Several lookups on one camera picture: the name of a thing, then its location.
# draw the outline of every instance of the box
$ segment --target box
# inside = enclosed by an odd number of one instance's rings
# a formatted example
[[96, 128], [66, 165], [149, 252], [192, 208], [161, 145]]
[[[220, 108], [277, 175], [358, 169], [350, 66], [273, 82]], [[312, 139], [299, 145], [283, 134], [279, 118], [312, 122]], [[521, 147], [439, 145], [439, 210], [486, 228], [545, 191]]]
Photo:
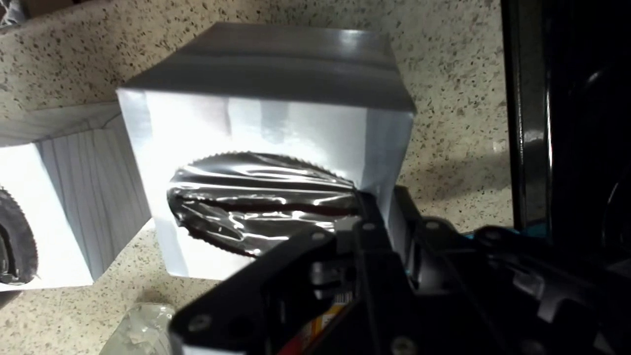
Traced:
[[251, 258], [196, 240], [168, 206], [174, 173], [226, 151], [326, 167], [389, 214], [415, 104], [381, 33], [218, 23], [119, 88], [168, 272], [224, 279]]
[[0, 147], [0, 291], [94, 283], [149, 220], [121, 112], [109, 106]]

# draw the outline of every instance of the black machine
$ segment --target black machine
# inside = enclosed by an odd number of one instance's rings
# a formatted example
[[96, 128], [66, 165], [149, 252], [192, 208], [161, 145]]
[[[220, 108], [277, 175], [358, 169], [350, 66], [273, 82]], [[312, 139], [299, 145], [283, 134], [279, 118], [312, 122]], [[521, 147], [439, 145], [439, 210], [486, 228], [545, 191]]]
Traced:
[[631, 352], [628, 277], [510, 228], [458, 234], [421, 216], [403, 187], [411, 242], [401, 258], [376, 199], [360, 199], [354, 232], [295, 236], [178, 311], [174, 347], [281, 352], [336, 295], [352, 293], [305, 352]]
[[360, 193], [354, 232], [273, 248], [174, 317], [174, 348], [283, 352], [350, 295], [305, 352], [630, 355], [630, 15], [624, 0], [504, 0], [519, 232], [460, 234], [397, 187], [401, 254]]

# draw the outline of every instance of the black plastic part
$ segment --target black plastic part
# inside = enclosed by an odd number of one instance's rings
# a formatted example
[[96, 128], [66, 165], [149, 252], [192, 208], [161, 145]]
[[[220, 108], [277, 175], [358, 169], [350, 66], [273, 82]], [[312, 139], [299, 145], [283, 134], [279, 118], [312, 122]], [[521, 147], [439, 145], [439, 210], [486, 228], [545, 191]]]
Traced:
[[[531, 317], [537, 313], [541, 319], [549, 319], [551, 323], [537, 321], [541, 323], [539, 329], [547, 329], [541, 333], [541, 341], [551, 352], [592, 352], [596, 350], [594, 341], [598, 333], [610, 341], [614, 352], [631, 352], [630, 279], [508, 228], [480, 228], [474, 238], [484, 254], [494, 256], [496, 270], [504, 270], [514, 283], [518, 281], [518, 272], [537, 276], [543, 283], [541, 291], [525, 291], [531, 293], [531, 303], [537, 305], [535, 311], [521, 313], [527, 309], [525, 303], [529, 303], [521, 301], [521, 307], [500, 307], [500, 317], [510, 315], [523, 323], [523, 319], [529, 319], [529, 313]], [[472, 266], [460, 266], [460, 270], [468, 270], [472, 276], [470, 283], [476, 287], [484, 281], [480, 276], [488, 274], [476, 272]], [[476, 289], [476, 293], [486, 293], [482, 299], [492, 301], [490, 313], [496, 313], [494, 309], [512, 297], [490, 289], [486, 285], [484, 289]], [[516, 321], [512, 319], [502, 321], [506, 331], [514, 329]], [[525, 327], [516, 333], [529, 335], [529, 331], [531, 327]]]
[[[291, 238], [178, 311], [170, 323], [174, 350], [204, 347], [245, 352], [279, 352], [297, 331], [326, 311], [318, 299], [310, 262], [336, 254], [326, 230]], [[196, 317], [210, 327], [198, 329]]]
[[551, 120], [545, 0], [504, 0], [514, 218], [518, 228], [549, 226]]
[[[409, 191], [397, 187], [395, 197], [407, 222], [419, 224], [413, 230], [423, 232], [423, 218]], [[472, 348], [490, 355], [502, 352], [462, 293], [421, 297], [413, 291], [399, 254], [389, 246], [376, 199], [362, 195], [362, 201], [366, 218], [356, 230], [358, 297], [308, 352], [397, 352], [393, 347], [399, 339], [407, 339], [419, 352], [450, 355]], [[450, 226], [445, 230], [462, 240]]]

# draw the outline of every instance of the granite countertop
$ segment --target granite countertop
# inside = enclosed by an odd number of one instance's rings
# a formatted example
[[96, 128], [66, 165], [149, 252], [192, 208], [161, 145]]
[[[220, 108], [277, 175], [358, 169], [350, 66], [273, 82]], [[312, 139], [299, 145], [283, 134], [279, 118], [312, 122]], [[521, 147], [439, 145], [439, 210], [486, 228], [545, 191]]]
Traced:
[[[419, 106], [401, 183], [423, 212], [462, 230], [512, 224], [500, 0], [88, 1], [0, 33], [0, 126], [113, 102], [117, 84], [216, 21], [389, 33]], [[145, 228], [94, 287], [28, 291], [9, 303], [0, 352], [99, 352], [137, 297], [163, 293], [182, 305], [212, 283], [167, 276]]]

